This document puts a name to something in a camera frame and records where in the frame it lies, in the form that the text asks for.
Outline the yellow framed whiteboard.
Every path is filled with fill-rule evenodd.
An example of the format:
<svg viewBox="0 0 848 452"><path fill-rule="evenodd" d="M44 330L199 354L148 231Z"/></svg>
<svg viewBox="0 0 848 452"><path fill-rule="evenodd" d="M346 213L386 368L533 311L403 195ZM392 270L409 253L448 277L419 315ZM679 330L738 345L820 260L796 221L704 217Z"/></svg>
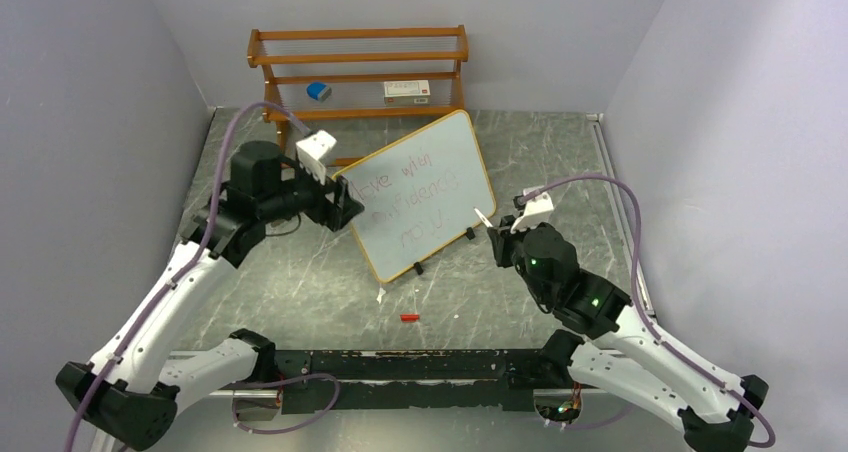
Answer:
<svg viewBox="0 0 848 452"><path fill-rule="evenodd" d="M395 280L497 210L472 120L454 111L338 173L364 205L354 236L375 279Z"/></svg>

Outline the white red-ended marker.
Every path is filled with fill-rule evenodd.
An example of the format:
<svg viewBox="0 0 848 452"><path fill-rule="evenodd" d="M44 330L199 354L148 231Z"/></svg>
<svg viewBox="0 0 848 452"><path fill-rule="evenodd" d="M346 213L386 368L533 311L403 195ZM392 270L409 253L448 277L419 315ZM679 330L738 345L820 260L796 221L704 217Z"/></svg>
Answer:
<svg viewBox="0 0 848 452"><path fill-rule="evenodd" d="M494 225L490 222L490 220L478 208L474 207L473 211L477 215L477 217L480 219L481 223L486 228L493 228L494 227Z"/></svg>

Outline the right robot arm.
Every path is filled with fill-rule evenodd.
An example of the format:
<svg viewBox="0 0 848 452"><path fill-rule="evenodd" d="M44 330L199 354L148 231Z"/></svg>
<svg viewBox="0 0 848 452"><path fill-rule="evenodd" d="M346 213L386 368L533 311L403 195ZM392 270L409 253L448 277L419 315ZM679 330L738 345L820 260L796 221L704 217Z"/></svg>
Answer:
<svg viewBox="0 0 848 452"><path fill-rule="evenodd" d="M773 428L755 441L767 383L739 376L694 352L648 317L639 302L583 269L576 248L550 224L517 230L506 216L486 231L497 266L513 269L539 310L562 325L539 363L542 378L570 379L607 391L682 433L694 451L768 448Z"/></svg>

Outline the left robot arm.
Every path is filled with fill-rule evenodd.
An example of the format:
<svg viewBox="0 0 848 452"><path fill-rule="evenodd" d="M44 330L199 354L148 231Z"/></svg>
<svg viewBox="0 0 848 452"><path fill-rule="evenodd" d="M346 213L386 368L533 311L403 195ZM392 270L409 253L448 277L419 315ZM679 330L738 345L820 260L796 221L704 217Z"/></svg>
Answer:
<svg viewBox="0 0 848 452"><path fill-rule="evenodd" d="M74 427L89 423L143 451L213 391L278 385L275 344L246 329L191 359L170 363L169 356L190 316L265 239L270 223L306 216L337 231L362 211L347 181L327 173L334 147L319 132L296 144L294 158L266 141L221 150L210 200L181 233L154 287L88 361L68 362L57 374Z"/></svg>

